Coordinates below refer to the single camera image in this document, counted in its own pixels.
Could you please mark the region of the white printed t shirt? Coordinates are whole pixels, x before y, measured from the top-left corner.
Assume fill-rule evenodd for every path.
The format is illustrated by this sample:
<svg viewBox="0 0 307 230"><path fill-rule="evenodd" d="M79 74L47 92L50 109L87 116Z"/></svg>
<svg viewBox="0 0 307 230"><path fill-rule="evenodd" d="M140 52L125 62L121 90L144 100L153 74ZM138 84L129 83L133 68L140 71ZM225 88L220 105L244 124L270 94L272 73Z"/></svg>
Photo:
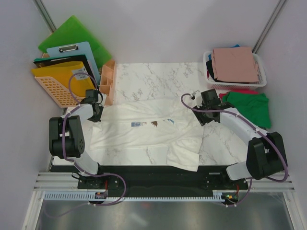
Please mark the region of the white printed t shirt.
<svg viewBox="0 0 307 230"><path fill-rule="evenodd" d="M166 163L195 172L204 128L179 99L135 101L105 107L94 123L90 150L167 146Z"/></svg>

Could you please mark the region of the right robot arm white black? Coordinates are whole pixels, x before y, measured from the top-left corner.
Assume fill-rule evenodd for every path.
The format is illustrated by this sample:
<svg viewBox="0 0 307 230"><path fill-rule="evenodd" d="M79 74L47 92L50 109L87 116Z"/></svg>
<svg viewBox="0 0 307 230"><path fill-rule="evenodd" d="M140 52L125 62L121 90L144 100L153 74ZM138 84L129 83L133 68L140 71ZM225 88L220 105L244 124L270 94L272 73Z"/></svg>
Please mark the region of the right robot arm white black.
<svg viewBox="0 0 307 230"><path fill-rule="evenodd" d="M222 102L216 90L196 91L191 96L192 110L203 126L211 121L218 122L234 132L247 146L244 162L230 165L220 176L224 188L232 188L237 180L253 178L272 180L272 175L284 172L283 182L288 177L288 164L283 138L278 132L270 133L244 117L229 102Z"/></svg>

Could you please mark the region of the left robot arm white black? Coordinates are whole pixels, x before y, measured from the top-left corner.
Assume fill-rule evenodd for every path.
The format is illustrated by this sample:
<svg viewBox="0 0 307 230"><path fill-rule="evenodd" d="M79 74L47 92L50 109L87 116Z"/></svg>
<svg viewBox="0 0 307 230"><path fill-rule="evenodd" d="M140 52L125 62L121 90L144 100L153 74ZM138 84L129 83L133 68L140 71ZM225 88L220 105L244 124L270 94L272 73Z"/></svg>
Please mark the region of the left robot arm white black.
<svg viewBox="0 0 307 230"><path fill-rule="evenodd" d="M52 156L72 163L81 174L89 176L89 184L101 188L105 176L98 172L95 162L85 150L82 123L100 122L106 95L98 90L86 90L86 96L66 115L49 120L49 151Z"/></svg>

